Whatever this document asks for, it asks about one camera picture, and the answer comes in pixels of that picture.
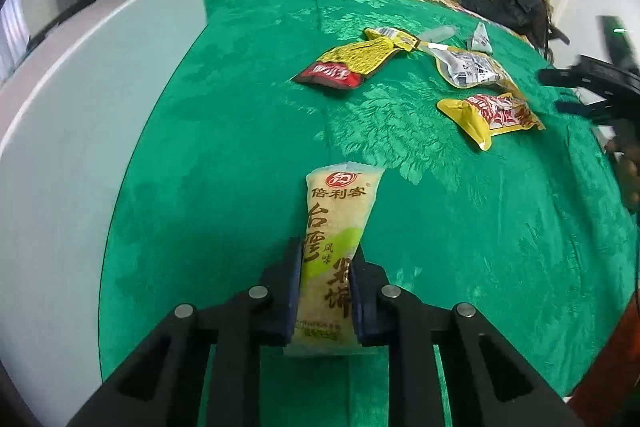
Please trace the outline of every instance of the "plastic wrapper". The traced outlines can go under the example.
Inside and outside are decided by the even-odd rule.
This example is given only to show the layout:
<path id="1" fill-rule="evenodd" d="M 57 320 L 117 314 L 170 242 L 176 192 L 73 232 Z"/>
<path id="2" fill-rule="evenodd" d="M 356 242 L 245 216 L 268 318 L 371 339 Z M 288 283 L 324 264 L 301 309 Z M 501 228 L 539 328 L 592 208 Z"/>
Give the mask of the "plastic wrapper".
<path id="1" fill-rule="evenodd" d="M 421 43 L 430 42 L 431 44 L 436 44 L 452 38 L 457 32 L 458 28 L 455 26 L 438 26 L 418 33 L 418 39 Z"/>
<path id="2" fill-rule="evenodd" d="M 396 28 L 366 28 L 364 34 L 369 40 L 330 49 L 293 80 L 335 89 L 355 89 L 395 54 L 410 52 L 419 44 L 416 37 Z"/>
<path id="3" fill-rule="evenodd" d="M 349 265 L 384 169 L 347 162 L 306 176 L 308 215 L 292 356 L 361 352 L 351 320 Z"/>
<path id="4" fill-rule="evenodd" d="M 469 39 L 469 50 L 473 52 L 486 53 L 488 55 L 494 54 L 494 49 L 489 42 L 489 35 L 486 32 L 486 26 L 483 22 L 479 22 L 476 26 L 473 36 Z"/>
<path id="5" fill-rule="evenodd" d="M 517 98 L 526 100 L 509 73 L 494 58 L 453 46 L 448 46 L 446 50 L 431 47 L 421 49 L 435 57 L 438 71 L 454 87 L 468 89 L 495 84 Z"/>
<path id="6" fill-rule="evenodd" d="M 483 151 L 491 147 L 492 136 L 534 126 L 545 128 L 527 102 L 513 98 L 510 92 L 500 96 L 475 94 L 466 100 L 446 98 L 438 102 L 438 109 L 462 127 Z"/>

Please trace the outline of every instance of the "black bag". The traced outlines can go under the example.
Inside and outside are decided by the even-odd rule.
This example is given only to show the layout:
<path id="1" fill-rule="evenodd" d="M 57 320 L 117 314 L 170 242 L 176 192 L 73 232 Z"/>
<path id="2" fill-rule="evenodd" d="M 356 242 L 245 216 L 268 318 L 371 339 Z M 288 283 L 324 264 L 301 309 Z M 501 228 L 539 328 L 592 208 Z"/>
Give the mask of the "black bag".
<path id="1" fill-rule="evenodd" d="M 526 36 L 546 56 L 550 22 L 543 0 L 461 0 L 460 5 Z"/>

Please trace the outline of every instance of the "green tablecloth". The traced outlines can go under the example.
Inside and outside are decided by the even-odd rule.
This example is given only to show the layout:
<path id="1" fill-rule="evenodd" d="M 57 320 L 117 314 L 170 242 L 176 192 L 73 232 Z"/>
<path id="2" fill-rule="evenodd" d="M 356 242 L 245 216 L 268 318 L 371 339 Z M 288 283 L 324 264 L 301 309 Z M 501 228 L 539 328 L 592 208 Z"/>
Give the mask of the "green tablecloth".
<path id="1" fill-rule="evenodd" d="M 449 308 L 473 302 L 558 391 L 577 383 L 633 288 L 635 229 L 569 93 L 488 26 L 545 131 L 481 152 L 436 109 L 465 98 L 421 52 L 350 92 L 289 79 L 367 26 L 419 32 L 478 20 L 413 0 L 206 0 L 209 25 L 177 68 L 132 156 L 100 291 L 106 377 L 177 303 L 206 307 L 251 286 L 305 230 L 305 175 L 345 159 L 386 167 L 362 245 L 391 281 Z M 385 353 L 263 357 L 263 425 L 384 425 Z M 275 403 L 286 404 L 276 407 Z"/>

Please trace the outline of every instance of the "yellow snack bag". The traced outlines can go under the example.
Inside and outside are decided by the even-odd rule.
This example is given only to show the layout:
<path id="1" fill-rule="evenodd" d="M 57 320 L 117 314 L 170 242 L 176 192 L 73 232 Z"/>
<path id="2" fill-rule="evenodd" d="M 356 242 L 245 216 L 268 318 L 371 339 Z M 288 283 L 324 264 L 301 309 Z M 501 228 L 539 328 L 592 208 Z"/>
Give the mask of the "yellow snack bag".
<path id="1" fill-rule="evenodd" d="M 382 28 L 366 28 L 364 34 L 367 39 L 375 39 L 378 37 L 386 37 L 391 39 L 393 44 L 406 52 L 412 52 L 420 44 L 418 37 L 414 37 L 411 33 L 399 30 L 398 28 L 389 28 L 384 26 Z"/>
<path id="2" fill-rule="evenodd" d="M 456 122 L 475 140 L 483 151 L 491 147 L 491 137 L 511 131 L 545 126 L 529 109 L 524 100 L 513 98 L 508 92 L 500 96 L 475 94 L 466 100 L 446 98 L 437 104 L 438 109 Z"/>
<path id="3" fill-rule="evenodd" d="M 348 274 L 385 169 L 347 162 L 306 176 L 308 216 L 298 316 L 288 355 L 346 355 L 353 331 Z"/>
<path id="4" fill-rule="evenodd" d="M 396 28 L 366 28 L 365 42 L 352 42 L 324 52 L 292 78 L 295 82 L 355 89 L 399 51 L 413 51 L 420 41 Z"/>

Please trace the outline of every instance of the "metal screw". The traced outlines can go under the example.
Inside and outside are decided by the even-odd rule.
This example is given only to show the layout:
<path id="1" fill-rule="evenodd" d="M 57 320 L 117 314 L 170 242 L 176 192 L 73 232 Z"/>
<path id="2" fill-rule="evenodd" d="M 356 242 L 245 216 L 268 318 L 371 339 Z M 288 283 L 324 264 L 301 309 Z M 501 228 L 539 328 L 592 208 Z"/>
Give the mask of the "metal screw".
<path id="1" fill-rule="evenodd" d="M 469 319 L 476 314 L 476 307 L 468 302 L 460 302 L 460 304 L 456 306 L 456 311 L 459 315 Z"/>
<path id="2" fill-rule="evenodd" d="M 395 284 L 387 284 L 386 286 L 382 286 L 382 295 L 384 295 L 385 297 L 389 297 L 390 299 L 395 299 L 401 293 L 402 290 Z"/>
<path id="3" fill-rule="evenodd" d="M 193 306 L 190 304 L 180 304 L 176 306 L 174 310 L 174 315 L 179 319 L 186 319 L 187 317 L 191 317 L 193 313 Z"/>
<path id="4" fill-rule="evenodd" d="M 269 294 L 269 290 L 264 286 L 254 286 L 249 289 L 249 296 L 252 299 L 263 299 Z"/>

